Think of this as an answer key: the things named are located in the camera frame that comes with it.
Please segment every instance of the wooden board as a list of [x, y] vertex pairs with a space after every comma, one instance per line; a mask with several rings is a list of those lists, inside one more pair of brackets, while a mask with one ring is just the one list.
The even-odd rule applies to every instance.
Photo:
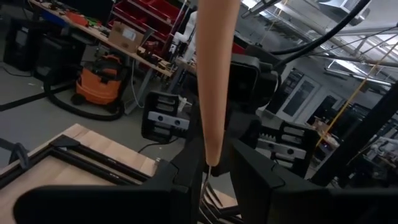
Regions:
[[35, 0], [29, 0], [29, 2], [31, 2], [32, 4], [35, 4], [37, 7], [40, 7], [41, 9], [46, 10], [47, 12], [49, 12], [49, 13], [51, 13], [51, 14], [59, 17], [59, 18], [61, 18], [67, 24], [69, 24], [71, 27], [78, 28], [78, 29], [86, 32], [87, 34], [97, 38], [98, 40], [104, 42], [105, 44], [107, 44], [107, 45], [109, 45], [109, 46], [111, 46], [111, 47], [113, 47], [115, 49], [118, 49], [119, 51], [123, 52], [124, 54], [134, 58], [138, 62], [143, 63], [143, 64], [149, 66], [150, 68], [153, 68], [154, 70], [156, 70], [156, 71], [158, 71], [158, 72], [160, 72], [160, 73], [162, 73], [162, 74], [164, 74], [164, 75], [166, 75], [168, 77], [172, 76], [172, 73], [170, 71], [164, 70], [164, 69], [160, 69], [156, 65], [154, 65], [154, 64], [148, 62], [147, 60], [143, 59], [142, 57], [138, 56], [138, 54], [130, 53], [127, 50], [117, 46], [116, 44], [114, 44], [112, 42], [109, 42], [108, 38], [106, 36], [102, 35], [101, 32], [98, 29], [96, 29], [94, 27], [85, 27], [85, 26], [81, 26], [79, 24], [76, 24], [76, 23], [72, 22], [67, 16], [60, 15], [61, 11], [54, 11], [54, 10], [49, 9], [50, 3], [47, 3], [47, 2], [41, 3], [41, 2], [38, 2], [38, 1], [35, 1]]
[[[124, 163], [127, 166], [130, 166], [136, 170], [141, 171], [144, 174], [149, 176], [153, 176], [157, 164], [156, 161], [150, 159], [142, 154], [138, 154], [135, 151], [118, 144], [94, 131], [90, 131], [89, 129], [75, 124], [72, 127], [68, 128], [64, 132], [56, 135], [53, 139], [45, 142], [43, 145], [39, 146], [38, 148], [34, 149], [29, 153], [29, 155], [33, 155], [34, 153], [40, 151], [44, 146], [46, 146], [50, 141], [54, 140], [60, 135], [66, 135], [70, 138], [76, 139], [80, 141], [83, 145], [92, 148], [104, 155], [109, 156], [112, 159], [115, 159], [119, 162]], [[40, 180], [30, 180], [33, 183], [26, 185], [26, 181], [29, 180], [31, 175], [27, 174], [24, 179], [18, 179], [20, 182], [13, 182], [14, 184], [12, 187], [0, 190], [0, 223], [1, 224], [11, 224], [14, 223], [12, 218], [12, 206], [18, 195], [23, 194], [26, 190], [29, 190], [34, 187], [38, 187], [40, 185], [45, 184], [97, 184], [97, 185], [104, 185], [110, 184], [109, 182], [100, 179], [99, 177], [95, 177], [79, 168], [73, 167], [70, 164], [64, 164], [62, 161], [56, 161], [54, 158], [47, 158], [43, 161], [44, 163], [40, 163], [38, 167], [34, 167], [32, 169], [35, 172], [43, 173], [43, 178]], [[0, 170], [0, 175], [5, 173], [5, 171], [11, 169], [12, 167], [18, 165], [19, 161], [15, 161], [12, 164], [8, 165], [7, 167]], [[8, 195], [10, 190], [9, 189], [17, 189], [14, 193], [11, 194], [9, 197], [5, 197]], [[227, 196], [219, 191], [215, 191], [216, 194], [219, 196], [221, 202], [223, 203], [224, 207], [230, 207], [237, 205], [236, 200], [230, 196]]]

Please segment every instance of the shelf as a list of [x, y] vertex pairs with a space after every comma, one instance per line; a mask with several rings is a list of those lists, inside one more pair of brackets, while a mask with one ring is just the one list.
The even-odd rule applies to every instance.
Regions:
[[[135, 29], [141, 31], [143, 34], [145, 34], [145, 32], [146, 32], [146, 29], [145, 29], [145, 28], [142, 28], [142, 27], [140, 27], [139, 25], [137, 25], [137, 24], [131, 22], [129, 19], [127, 19], [127, 18], [125, 18], [124, 16], [118, 14], [117, 12], [114, 12], [114, 11], [113, 11], [112, 14], [114, 14], [114, 15], [117, 16], [118, 18], [122, 19], [124, 22], [127, 22], [129, 25], [133, 26], [133, 28], [135, 28]], [[152, 36], [155, 37], [155, 39], [157, 39], [158, 41], [160, 41], [160, 42], [162, 42], [162, 43], [166, 43], [165, 40], [161, 39], [160, 37], [156, 36], [155, 34], [153, 34]]]
[[169, 26], [173, 26], [173, 24], [171, 23], [171, 21], [172, 21], [171, 19], [170, 19], [170, 21], [167, 21], [167, 20], [161, 18], [160, 16], [154, 14], [154, 13], [151, 12], [150, 10], [146, 9], [145, 7], [141, 6], [140, 4], [138, 4], [138, 3], [136, 3], [136, 2], [134, 2], [134, 1], [132, 1], [132, 0], [128, 0], [128, 2], [129, 2], [130, 4], [133, 4], [134, 6], [138, 7], [138, 8], [141, 9], [142, 11], [148, 13], [148, 14], [151, 15], [152, 17], [154, 17], [154, 18], [156, 18], [156, 19], [162, 21], [164, 24], [167, 24], [167, 25], [169, 25]]

